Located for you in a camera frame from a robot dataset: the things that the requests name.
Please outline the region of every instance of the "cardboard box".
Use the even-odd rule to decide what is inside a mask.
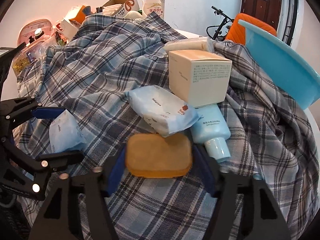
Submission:
[[[169,52],[169,87],[193,107],[222,102],[232,61],[202,50]]]
[[[86,15],[83,13],[83,9],[87,7],[86,4],[73,6],[65,16],[65,19],[69,21],[76,21],[78,23],[83,23],[85,20]]]
[[[127,15],[131,10],[139,11],[140,7],[137,0],[109,0],[103,6],[110,6],[115,4],[122,4],[122,6],[113,14],[113,16],[121,17]]]
[[[69,41],[76,35],[77,31],[79,30],[80,24],[76,21],[70,22],[67,19],[63,19],[62,21],[58,21],[57,23],[57,30],[63,36],[65,36]]]

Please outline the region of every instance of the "plaid blanket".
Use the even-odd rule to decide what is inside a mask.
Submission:
[[[90,16],[67,46],[49,47],[29,73],[21,73],[20,97],[35,95],[44,106],[65,107],[87,139],[84,161],[67,172],[87,173],[134,133],[154,132],[130,108],[124,92],[146,85],[168,89],[168,57],[162,47],[183,38],[156,14],[142,21]],[[232,158],[223,165],[243,175],[260,173],[297,239],[318,210],[319,164],[311,126],[244,46],[220,42],[214,47],[233,61],[227,96],[219,104],[231,130],[227,143]],[[31,119],[18,127],[18,147],[33,157],[51,153],[50,123]],[[106,201],[120,239],[202,239],[215,206],[194,169],[174,179],[143,179],[126,171]],[[41,202],[21,202],[32,225]],[[83,234],[91,239],[84,196],[79,202]],[[236,205],[231,239],[237,236],[241,197]]]

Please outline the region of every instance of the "tube cap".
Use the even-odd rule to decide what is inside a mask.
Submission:
[[[38,29],[36,29],[36,31],[35,31],[35,36],[39,36],[41,33],[42,33],[42,29],[41,29],[41,28],[38,28]]]
[[[215,158],[218,163],[227,161],[231,155],[224,138],[214,138],[204,143],[207,153],[210,157]]]

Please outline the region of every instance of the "printed logo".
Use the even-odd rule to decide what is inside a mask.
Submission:
[[[63,32],[63,29],[61,28],[61,23],[58,23],[58,24],[57,24],[57,28],[58,28],[60,31]]]
[[[127,0],[127,2],[124,4],[124,7],[128,12],[131,11],[133,6],[134,6],[134,0]]]
[[[161,106],[154,98],[152,99],[157,105]]]
[[[180,109],[180,110],[178,111],[178,114],[184,115],[184,114],[185,114],[185,111],[187,111],[187,110],[188,110],[188,106],[183,106],[182,109]]]

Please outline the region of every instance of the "white package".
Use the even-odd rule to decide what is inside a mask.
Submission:
[[[81,150],[86,143],[74,116],[65,110],[49,127],[52,153]]]
[[[159,86],[126,92],[132,109],[163,137],[191,127],[199,116],[186,102]]]
[[[106,7],[102,10],[102,15],[112,16],[112,15],[114,15],[114,13],[115,13],[121,6],[122,6],[122,4],[114,4],[114,5],[106,6]]]
[[[207,52],[214,53],[213,43],[209,37],[169,41],[163,48],[167,54],[169,54],[169,51],[186,49],[205,50]]]

